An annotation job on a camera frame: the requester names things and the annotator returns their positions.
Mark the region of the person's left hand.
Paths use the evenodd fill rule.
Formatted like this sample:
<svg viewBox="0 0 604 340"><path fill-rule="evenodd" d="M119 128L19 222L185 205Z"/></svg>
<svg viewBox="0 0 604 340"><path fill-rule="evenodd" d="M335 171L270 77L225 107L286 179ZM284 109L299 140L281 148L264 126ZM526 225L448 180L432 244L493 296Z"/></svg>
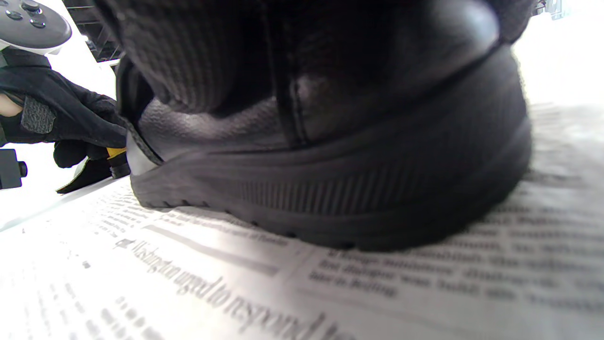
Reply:
<svg viewBox="0 0 604 340"><path fill-rule="evenodd" d="M129 176L114 99L71 82L46 56L12 47L1 52L0 88L2 145L54 144L59 168L84 163L58 194Z"/></svg>

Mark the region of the person's right hand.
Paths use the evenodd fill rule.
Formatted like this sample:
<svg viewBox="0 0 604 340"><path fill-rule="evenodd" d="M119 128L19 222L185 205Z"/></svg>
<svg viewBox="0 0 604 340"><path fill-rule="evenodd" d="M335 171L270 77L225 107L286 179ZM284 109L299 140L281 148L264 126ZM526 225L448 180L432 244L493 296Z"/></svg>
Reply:
<svg viewBox="0 0 604 340"><path fill-rule="evenodd" d="M272 99L260 0L95 0L124 54L118 101L226 116Z"/></svg>

